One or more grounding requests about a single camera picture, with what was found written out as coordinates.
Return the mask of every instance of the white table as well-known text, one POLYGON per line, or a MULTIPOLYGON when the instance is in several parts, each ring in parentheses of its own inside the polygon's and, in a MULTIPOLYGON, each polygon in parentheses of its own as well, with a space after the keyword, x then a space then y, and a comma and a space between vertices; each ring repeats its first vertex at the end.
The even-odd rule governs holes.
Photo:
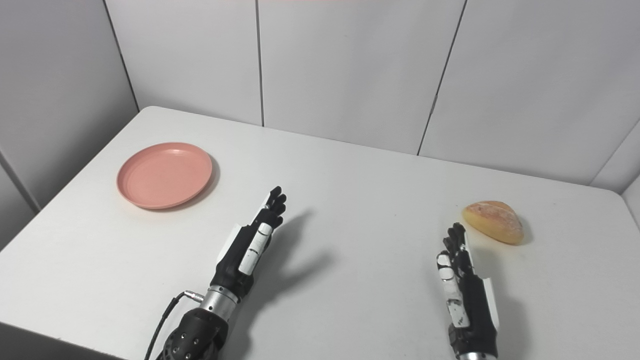
MULTIPOLYGON (((205 291, 232 224, 274 185, 289 197, 285 224, 224 359, 453 359, 435 256, 464 206, 494 199, 528 239, 469 230, 477 271, 493 278, 500 358, 637 352, 640 233, 615 193, 153 107, 0 252, 0 321, 142 359, 168 301, 205 291), (129 204, 122 163, 172 141, 213 156, 214 190, 175 211, 129 204)), ((157 346, 194 305, 180 303, 157 346)))

